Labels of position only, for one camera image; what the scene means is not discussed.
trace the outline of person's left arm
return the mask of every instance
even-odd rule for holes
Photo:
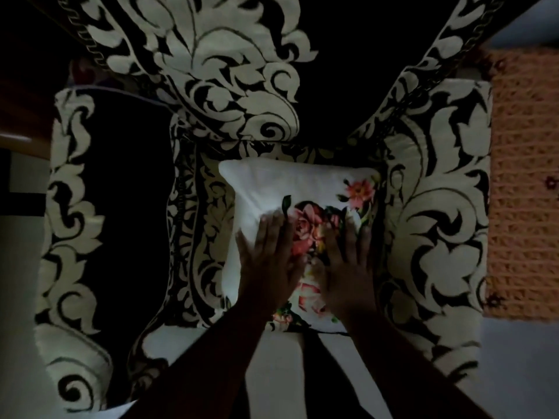
[[[304,258],[290,263],[293,224],[281,212],[261,218],[254,248],[236,235],[241,259],[239,300],[159,377],[122,416],[227,418],[271,314],[289,298]]]

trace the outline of floor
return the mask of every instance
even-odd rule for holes
[[[48,163],[13,155],[10,190],[44,192]],[[43,219],[0,216],[0,417],[113,419],[127,406],[95,414],[67,414],[56,403],[55,388],[43,368],[33,340],[33,309]],[[475,399],[495,419],[559,417],[559,324],[529,324],[485,319],[482,358]],[[146,348],[177,358],[199,335],[162,328]],[[253,417],[282,409],[282,417],[301,417],[291,405],[302,405],[303,375],[299,345],[277,334],[262,339],[247,373]],[[161,341],[172,341],[162,344]],[[347,338],[328,336],[325,344],[352,381],[357,395],[377,419],[390,418],[380,392]]]

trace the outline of person's right arm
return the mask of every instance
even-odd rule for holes
[[[346,327],[394,419],[490,419],[376,312],[368,256],[370,228],[364,228],[356,241],[355,226],[348,221],[345,258],[334,232],[327,228],[324,234],[330,267],[315,260],[314,275],[326,305]]]

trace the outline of white pillow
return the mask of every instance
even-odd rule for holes
[[[234,239],[241,228],[254,243],[262,214],[282,208],[297,217],[293,253],[308,253],[327,260],[318,225],[325,220],[343,229],[352,216],[357,228],[376,214],[375,190],[380,174],[372,168],[339,168],[262,158],[226,160],[219,165],[221,176],[235,190],[233,236],[222,271],[222,291],[230,303],[238,298],[239,253]],[[286,331],[311,327],[322,332],[345,332],[320,297],[318,283],[305,269],[289,302],[273,315],[269,328]]]

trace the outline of person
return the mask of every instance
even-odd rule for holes
[[[239,299],[159,377],[124,419],[229,416],[250,359],[270,316],[295,290],[307,259],[291,256],[295,225],[281,212],[263,216],[254,247],[236,234],[241,260]],[[330,225],[322,229],[330,266],[314,259],[321,294],[353,339],[394,419],[487,415],[376,311],[371,228],[359,238],[347,221],[341,250]],[[215,379],[208,365],[226,379]]]

